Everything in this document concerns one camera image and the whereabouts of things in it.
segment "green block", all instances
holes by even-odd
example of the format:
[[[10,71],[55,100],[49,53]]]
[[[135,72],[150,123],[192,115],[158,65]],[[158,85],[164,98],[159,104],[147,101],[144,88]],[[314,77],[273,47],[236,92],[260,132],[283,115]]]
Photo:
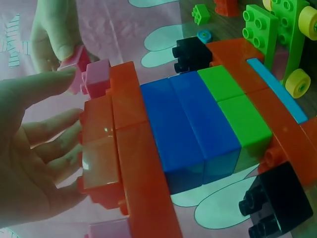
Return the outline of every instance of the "green block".
[[[266,122],[246,95],[219,102],[218,105],[242,147],[234,172],[256,165],[272,137]]]
[[[197,25],[203,25],[209,22],[210,14],[205,4],[197,4],[193,8],[192,16]]]
[[[303,8],[308,5],[305,0],[272,0],[272,14],[280,21],[277,40],[289,51],[283,85],[288,76],[298,69],[301,61],[305,35],[299,30],[298,18]]]
[[[222,65],[197,72],[217,102],[244,95],[236,80]]]
[[[264,56],[264,65],[271,70],[277,40],[278,18],[258,5],[247,5],[243,12],[246,27],[242,34]]]

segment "yellow wheel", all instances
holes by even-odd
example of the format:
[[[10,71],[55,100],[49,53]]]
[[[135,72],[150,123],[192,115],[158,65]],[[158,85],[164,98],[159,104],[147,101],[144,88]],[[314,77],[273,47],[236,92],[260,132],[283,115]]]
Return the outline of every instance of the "yellow wheel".
[[[306,6],[299,15],[298,26],[301,32],[309,39],[317,40],[317,10]]]
[[[300,98],[307,92],[310,84],[311,78],[299,68],[288,76],[285,88],[293,98]]]
[[[272,0],[262,0],[262,2],[266,10],[272,11]]]

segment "blue block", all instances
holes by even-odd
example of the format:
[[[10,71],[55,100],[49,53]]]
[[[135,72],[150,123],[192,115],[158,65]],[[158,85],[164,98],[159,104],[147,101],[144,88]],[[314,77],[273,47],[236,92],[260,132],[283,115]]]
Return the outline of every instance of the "blue block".
[[[241,144],[199,74],[193,71],[169,80],[202,149],[204,184],[233,174]]]
[[[171,194],[201,186],[204,157],[169,80],[144,84],[141,92]]]
[[[304,123],[308,120],[307,116],[300,106],[298,106],[294,98],[258,59],[248,59],[247,62],[277,95],[298,124]]]
[[[204,43],[207,44],[212,41],[213,35],[212,32],[208,30],[202,30],[197,33],[197,37]]]

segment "hand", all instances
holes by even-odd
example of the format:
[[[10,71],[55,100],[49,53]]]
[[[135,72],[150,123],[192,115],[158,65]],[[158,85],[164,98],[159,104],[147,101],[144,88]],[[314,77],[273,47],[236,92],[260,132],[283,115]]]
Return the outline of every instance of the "hand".
[[[82,45],[76,0],[38,0],[31,31],[31,58],[37,72],[56,71]],[[98,58],[90,54],[91,61]]]
[[[74,74],[69,69],[0,81],[0,228],[53,217],[85,198],[76,183],[56,187],[79,169],[81,110],[21,125],[28,107],[63,93]]]

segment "pink tablecloth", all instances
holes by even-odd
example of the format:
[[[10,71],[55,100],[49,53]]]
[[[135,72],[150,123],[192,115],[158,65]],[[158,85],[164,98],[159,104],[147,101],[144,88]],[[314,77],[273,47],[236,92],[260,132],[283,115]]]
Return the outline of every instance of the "pink tablecloth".
[[[29,37],[36,0],[3,1],[0,9],[0,79],[34,73],[29,57]],[[176,0],[78,0],[83,40],[88,49],[112,65],[134,61],[140,83],[171,76],[171,47],[181,39],[181,21]],[[13,34],[16,47],[7,45],[7,28],[18,26]],[[73,107],[82,108],[87,97],[67,94],[49,98],[30,108],[24,121],[46,119]],[[247,238],[251,221],[240,215],[240,201],[253,182],[246,178],[250,168],[220,181],[174,195],[185,238]],[[71,177],[64,184],[76,179]],[[82,238],[88,225],[120,218],[117,210],[107,211],[87,198],[75,208],[46,221],[11,229],[21,238]],[[0,238],[6,238],[0,231]]]

